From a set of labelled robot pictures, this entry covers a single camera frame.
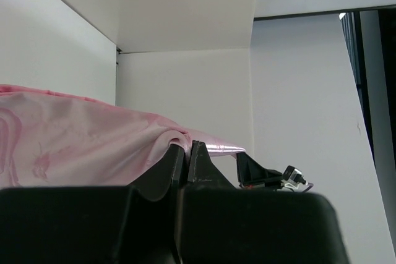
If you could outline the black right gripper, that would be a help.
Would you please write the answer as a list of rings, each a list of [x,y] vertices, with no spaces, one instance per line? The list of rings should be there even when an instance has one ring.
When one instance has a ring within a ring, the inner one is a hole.
[[[247,153],[236,154],[239,186],[242,189],[281,189],[283,174],[274,169],[262,167]]]

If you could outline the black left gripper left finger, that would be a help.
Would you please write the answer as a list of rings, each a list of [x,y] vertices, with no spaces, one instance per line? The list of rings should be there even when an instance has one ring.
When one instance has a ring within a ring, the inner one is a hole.
[[[184,170],[184,150],[170,145],[165,155],[131,183],[138,193],[150,202],[161,200],[173,185],[179,183]]]

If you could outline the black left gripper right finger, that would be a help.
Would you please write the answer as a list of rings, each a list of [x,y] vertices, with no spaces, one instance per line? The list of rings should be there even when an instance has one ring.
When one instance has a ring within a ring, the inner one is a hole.
[[[207,187],[233,187],[233,184],[212,163],[204,142],[193,141],[187,183]]]

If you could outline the pink satin rose placemat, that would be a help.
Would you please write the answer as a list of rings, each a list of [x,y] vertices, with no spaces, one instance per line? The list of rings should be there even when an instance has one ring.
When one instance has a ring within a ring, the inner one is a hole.
[[[15,85],[1,86],[1,187],[127,185],[171,145],[190,157],[193,141],[210,156],[244,148],[161,115]]]

